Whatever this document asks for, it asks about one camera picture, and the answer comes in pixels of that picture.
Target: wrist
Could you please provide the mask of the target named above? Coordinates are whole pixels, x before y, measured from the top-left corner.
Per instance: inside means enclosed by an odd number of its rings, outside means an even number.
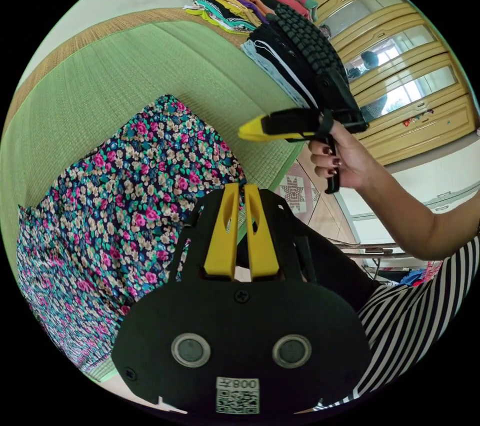
[[[363,177],[356,191],[362,197],[368,197],[374,193],[375,188],[382,182],[385,174],[388,174],[387,170],[374,158],[371,158],[371,161],[364,168]]]

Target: yellow bracket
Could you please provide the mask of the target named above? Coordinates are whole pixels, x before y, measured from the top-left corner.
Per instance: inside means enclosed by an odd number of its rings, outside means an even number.
[[[238,186],[238,183],[227,184],[223,190],[220,210],[204,264],[205,272],[209,276],[228,276],[232,281],[235,277],[239,227]]]
[[[275,276],[280,267],[268,229],[259,189],[255,184],[247,184],[245,186],[245,203],[251,279]],[[253,232],[253,221],[257,225],[256,233]]]
[[[258,116],[250,122],[247,122],[238,130],[238,137],[246,141],[264,142],[264,141],[277,141],[280,139],[314,139],[315,132],[306,132],[305,136],[298,133],[268,135],[265,134],[262,127],[262,119],[265,116]]]

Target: striped shirt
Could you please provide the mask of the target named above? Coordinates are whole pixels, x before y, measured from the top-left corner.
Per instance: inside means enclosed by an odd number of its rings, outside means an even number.
[[[442,336],[467,295],[479,268],[478,235],[446,259],[438,274],[417,287],[380,286],[359,317],[372,350],[372,362],[353,392],[320,411],[345,404],[385,386],[420,361]]]

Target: qr code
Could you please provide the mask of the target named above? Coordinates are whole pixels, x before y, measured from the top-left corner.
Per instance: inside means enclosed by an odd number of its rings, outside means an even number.
[[[216,411],[226,414],[258,414],[260,393],[256,379],[217,379]]]

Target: floral skirt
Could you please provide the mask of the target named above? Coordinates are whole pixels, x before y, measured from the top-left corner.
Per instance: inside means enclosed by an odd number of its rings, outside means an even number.
[[[77,368],[106,360],[130,306],[168,281],[197,198],[234,182],[245,176],[218,133],[166,95],[64,170],[37,207],[19,206],[19,287]]]

